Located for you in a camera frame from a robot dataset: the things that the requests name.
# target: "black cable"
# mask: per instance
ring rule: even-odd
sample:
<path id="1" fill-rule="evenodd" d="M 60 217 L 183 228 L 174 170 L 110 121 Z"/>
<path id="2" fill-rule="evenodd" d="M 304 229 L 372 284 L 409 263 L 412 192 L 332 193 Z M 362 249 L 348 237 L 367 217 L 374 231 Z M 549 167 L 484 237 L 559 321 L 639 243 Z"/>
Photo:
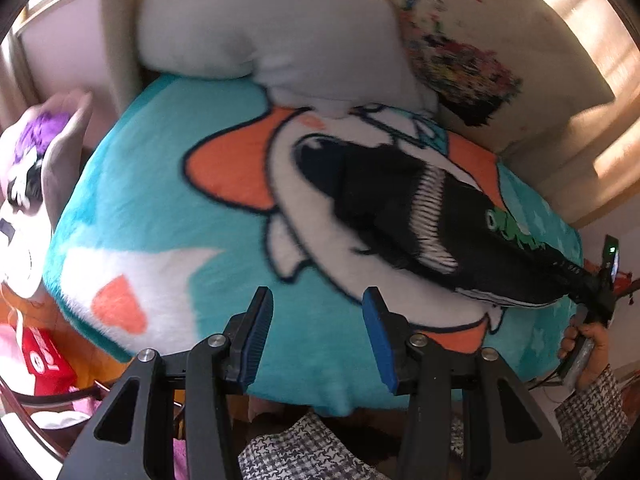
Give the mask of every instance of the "black cable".
<path id="1" fill-rule="evenodd" d="M 551 372 L 548 376 L 546 376 L 544 379 L 538 381 L 537 383 L 534 383 L 532 386 L 530 386 L 528 388 L 529 391 L 536 389 L 539 386 L 546 386 L 549 379 L 551 379 L 554 375 L 558 374 L 558 370 L 560 369 L 560 367 L 562 366 L 562 364 L 558 365 L 558 368 L 556 368 L 553 372 Z"/>
<path id="2" fill-rule="evenodd" d="M 543 386 L 562 386 L 562 381 L 547 381 Z"/>

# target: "teal blanket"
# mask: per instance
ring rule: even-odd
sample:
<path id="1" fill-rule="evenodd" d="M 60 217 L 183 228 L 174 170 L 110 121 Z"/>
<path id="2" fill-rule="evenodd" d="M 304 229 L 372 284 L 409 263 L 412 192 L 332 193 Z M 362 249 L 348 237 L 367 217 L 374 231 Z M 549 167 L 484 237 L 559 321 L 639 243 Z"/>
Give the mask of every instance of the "teal blanket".
<path id="1" fill-rule="evenodd" d="M 50 245 L 47 289 L 77 330 L 125 361 L 191 348 L 267 285 L 273 323 L 250 393 L 339 415 L 406 405 L 376 369 L 359 305 L 369 285 L 445 346 L 473 351 L 484 338 L 523 379 L 555 367 L 567 298 L 500 308 L 392 269 L 335 220 L 297 171 L 296 149 L 326 137 L 393 143 L 582 263 L 577 232 L 491 153 L 402 110 L 367 113 L 330 120 L 272 107 L 249 79 L 162 76 L 84 169 Z"/>

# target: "wall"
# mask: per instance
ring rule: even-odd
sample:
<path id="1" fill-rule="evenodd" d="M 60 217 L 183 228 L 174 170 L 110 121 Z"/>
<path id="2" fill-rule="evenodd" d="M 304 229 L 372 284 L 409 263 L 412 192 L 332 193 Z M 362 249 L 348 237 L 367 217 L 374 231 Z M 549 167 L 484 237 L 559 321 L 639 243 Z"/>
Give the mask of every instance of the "wall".
<path id="1" fill-rule="evenodd" d="M 580 230 L 584 256 L 594 263 L 602 260 L 606 234 L 620 240 L 620 270 L 640 278 L 640 194 Z M 609 335 L 609 360 L 614 368 L 640 361 L 640 292 L 633 305 L 624 298 L 618 302 Z"/>
<path id="2" fill-rule="evenodd" d="M 91 148 L 118 116 L 109 91 L 100 0 L 61 0 L 20 30 L 27 62 L 42 99 L 81 87 L 94 93 L 94 113 L 84 137 Z"/>

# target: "human hand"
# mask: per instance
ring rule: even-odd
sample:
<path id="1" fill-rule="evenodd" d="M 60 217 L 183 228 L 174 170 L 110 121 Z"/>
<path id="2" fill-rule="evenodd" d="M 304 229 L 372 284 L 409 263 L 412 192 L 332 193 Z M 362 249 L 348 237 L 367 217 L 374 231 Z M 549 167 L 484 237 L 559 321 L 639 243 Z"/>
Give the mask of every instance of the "human hand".
<path id="1" fill-rule="evenodd" d="M 252 422 L 255 417 L 263 413 L 273 413 L 274 415 L 282 415 L 284 413 L 284 404 L 274 402 L 273 400 L 260 399 L 259 397 L 249 396 L 249 407 L 247 417 Z"/>
<path id="2" fill-rule="evenodd" d="M 609 364 L 609 333 L 600 323 L 577 325 L 575 316 L 569 320 L 569 326 L 564 329 L 564 339 L 560 342 L 558 357 L 564 359 L 575 347 L 578 334 L 593 339 L 594 346 L 591 356 L 580 377 L 575 383 L 576 390 L 583 390 L 600 376 Z"/>

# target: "white pillow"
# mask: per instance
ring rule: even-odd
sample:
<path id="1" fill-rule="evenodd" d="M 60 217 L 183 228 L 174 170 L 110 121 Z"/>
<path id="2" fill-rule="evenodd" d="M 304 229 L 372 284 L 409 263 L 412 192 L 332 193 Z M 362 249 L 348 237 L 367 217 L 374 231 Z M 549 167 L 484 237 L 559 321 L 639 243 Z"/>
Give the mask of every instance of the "white pillow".
<path id="1" fill-rule="evenodd" d="M 287 107 L 329 116 L 376 102 L 433 109 L 386 0 L 139 0 L 147 67 L 203 78 L 250 73 Z"/>

